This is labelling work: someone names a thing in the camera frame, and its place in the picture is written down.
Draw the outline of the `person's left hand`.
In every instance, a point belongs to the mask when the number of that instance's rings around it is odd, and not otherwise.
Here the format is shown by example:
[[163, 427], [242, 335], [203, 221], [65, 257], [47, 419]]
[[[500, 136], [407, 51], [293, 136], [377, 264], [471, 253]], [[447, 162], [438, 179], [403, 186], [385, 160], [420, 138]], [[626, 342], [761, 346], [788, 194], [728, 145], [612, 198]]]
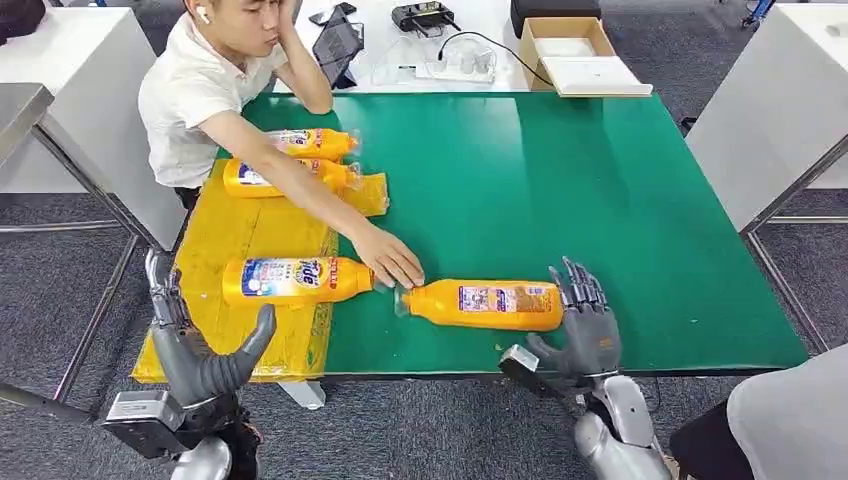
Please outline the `person's left hand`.
[[297, 17], [302, 7], [302, 0], [277, 0], [278, 24], [277, 31], [280, 35], [291, 33], [295, 30]]

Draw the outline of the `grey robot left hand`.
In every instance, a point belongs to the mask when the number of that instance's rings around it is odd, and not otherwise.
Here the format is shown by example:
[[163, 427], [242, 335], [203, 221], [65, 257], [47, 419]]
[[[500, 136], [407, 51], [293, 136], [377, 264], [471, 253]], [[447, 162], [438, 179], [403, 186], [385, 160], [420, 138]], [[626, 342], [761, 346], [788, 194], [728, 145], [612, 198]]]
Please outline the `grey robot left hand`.
[[179, 287], [180, 272], [164, 272], [163, 254], [150, 248], [145, 273], [154, 309], [151, 338], [171, 395], [183, 407], [234, 394], [250, 380], [276, 332], [275, 309], [260, 307], [253, 331], [229, 354], [211, 349], [191, 320]]

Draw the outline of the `person's right hand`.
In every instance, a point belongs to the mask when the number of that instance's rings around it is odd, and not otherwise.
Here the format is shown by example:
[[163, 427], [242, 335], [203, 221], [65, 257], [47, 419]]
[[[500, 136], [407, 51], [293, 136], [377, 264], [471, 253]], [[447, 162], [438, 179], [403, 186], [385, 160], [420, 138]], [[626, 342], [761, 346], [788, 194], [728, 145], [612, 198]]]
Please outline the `person's right hand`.
[[362, 262], [385, 286], [411, 289], [425, 283], [418, 257], [393, 234], [367, 225], [358, 228], [349, 240]]

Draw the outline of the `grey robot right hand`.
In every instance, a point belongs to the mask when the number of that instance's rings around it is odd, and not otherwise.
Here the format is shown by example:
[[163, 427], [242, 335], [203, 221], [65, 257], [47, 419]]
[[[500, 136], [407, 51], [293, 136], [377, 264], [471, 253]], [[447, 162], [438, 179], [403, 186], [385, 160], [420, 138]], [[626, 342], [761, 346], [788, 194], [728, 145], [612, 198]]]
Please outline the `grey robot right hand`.
[[567, 378], [601, 377], [619, 371], [622, 346], [618, 323], [597, 278], [582, 264], [562, 258], [567, 279], [550, 266], [562, 306], [561, 330], [565, 344], [561, 349], [530, 333], [527, 347], [547, 369]]

